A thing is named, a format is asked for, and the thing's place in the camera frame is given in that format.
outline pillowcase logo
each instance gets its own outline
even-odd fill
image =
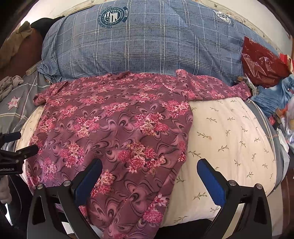
[[[213,10],[213,11],[224,22],[228,23],[229,25],[231,24],[231,19],[226,14],[222,13],[221,11],[216,11],[216,10]]]
[[[112,26],[122,22],[126,22],[129,12],[126,7],[111,7],[105,9],[99,15],[99,25],[105,28],[111,28]]]

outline blue gripper pad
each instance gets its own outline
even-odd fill
[[[97,160],[95,163],[89,164],[85,171],[83,171],[87,172],[87,174],[75,190],[76,206],[86,205],[86,200],[90,197],[90,193],[102,173],[102,168],[101,160]]]
[[[223,207],[226,202],[225,190],[202,160],[199,160],[197,163],[197,173],[209,192],[214,204]]]

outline metal screw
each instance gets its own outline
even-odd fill
[[[237,183],[236,183],[235,180],[229,180],[229,184],[230,184],[231,186],[236,186],[236,185],[237,185]]]
[[[63,182],[63,186],[68,187],[71,184],[71,181],[66,180]]]
[[[37,189],[42,189],[43,188],[43,184],[39,184],[38,186],[37,186]]]
[[[261,184],[256,184],[256,187],[258,188],[258,189],[262,189],[262,185]]]

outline circular emblem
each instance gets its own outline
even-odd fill
[[[111,28],[112,26],[125,22],[128,18],[128,9],[126,7],[111,7],[105,9],[99,16],[99,25],[101,27]]]

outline person's hand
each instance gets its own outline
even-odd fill
[[[10,194],[10,189],[8,186],[8,177],[4,176],[0,180],[0,201],[1,203],[5,204],[10,204],[12,200],[11,194]]]

